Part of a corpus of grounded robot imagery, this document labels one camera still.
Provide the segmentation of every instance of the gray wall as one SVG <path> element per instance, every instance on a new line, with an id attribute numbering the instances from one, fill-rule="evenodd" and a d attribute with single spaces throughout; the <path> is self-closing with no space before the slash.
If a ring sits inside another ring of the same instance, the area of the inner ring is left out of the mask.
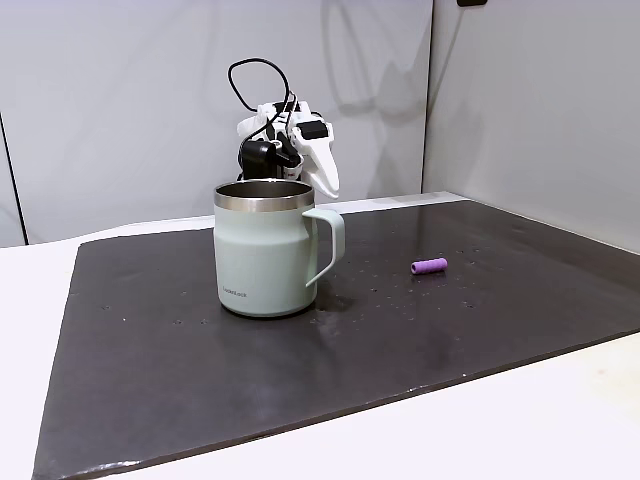
<path id="1" fill-rule="evenodd" d="M 640 251 L 640 2 L 489 0 L 459 15 L 436 0 L 425 191 Z"/>
<path id="2" fill-rule="evenodd" d="M 0 131 L 0 247 L 18 245 L 24 245 L 24 240 L 9 174 L 4 137 Z"/>
<path id="3" fill-rule="evenodd" d="M 30 238 L 212 213 L 249 116 L 227 67 L 280 65 L 334 125 L 340 200 L 418 193 L 426 0 L 0 0 L 0 106 Z M 279 100 L 267 67 L 236 73 Z"/>

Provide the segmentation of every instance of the purple foam block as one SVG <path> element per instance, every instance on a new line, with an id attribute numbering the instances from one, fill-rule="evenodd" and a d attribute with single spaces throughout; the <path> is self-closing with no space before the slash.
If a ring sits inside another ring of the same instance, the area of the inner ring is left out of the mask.
<path id="1" fill-rule="evenodd" d="M 411 264 L 411 273 L 414 275 L 422 275 L 423 273 L 441 272 L 447 269 L 446 258 L 434 258 L 433 260 L 424 260 L 422 262 L 413 262 Z"/>

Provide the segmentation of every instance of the dark rubber mat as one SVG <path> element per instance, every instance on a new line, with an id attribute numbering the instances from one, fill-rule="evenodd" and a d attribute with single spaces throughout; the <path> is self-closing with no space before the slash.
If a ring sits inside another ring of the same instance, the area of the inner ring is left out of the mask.
<path id="1" fill-rule="evenodd" d="M 220 306 L 211 230 L 82 245 L 34 478 L 168 462 L 640 329 L 639 256 L 470 201 L 345 223 L 316 303 L 278 320 Z M 446 273 L 410 274 L 439 256 Z"/>

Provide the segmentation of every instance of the white table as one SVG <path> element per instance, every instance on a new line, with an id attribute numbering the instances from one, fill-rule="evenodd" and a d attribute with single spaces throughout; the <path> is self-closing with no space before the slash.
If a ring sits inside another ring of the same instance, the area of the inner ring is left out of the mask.
<path id="1" fill-rule="evenodd" d="M 348 213 L 459 200 L 434 193 L 323 208 Z M 78 246 L 213 225 L 213 217 L 150 222 L 0 249 L 1 478 L 31 478 Z M 640 334 L 117 479 L 635 479 L 638 446 Z"/>

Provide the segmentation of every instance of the mug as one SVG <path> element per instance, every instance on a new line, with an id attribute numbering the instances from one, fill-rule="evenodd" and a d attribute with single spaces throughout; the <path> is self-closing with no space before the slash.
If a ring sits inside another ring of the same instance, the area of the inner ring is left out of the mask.
<path id="1" fill-rule="evenodd" d="M 229 310 L 254 317 L 297 312 L 316 298 L 316 282 L 344 255 L 344 220 L 314 208 L 313 187 L 257 179 L 215 191 L 218 296 Z M 331 262 L 317 273 L 318 227 L 331 226 Z"/>

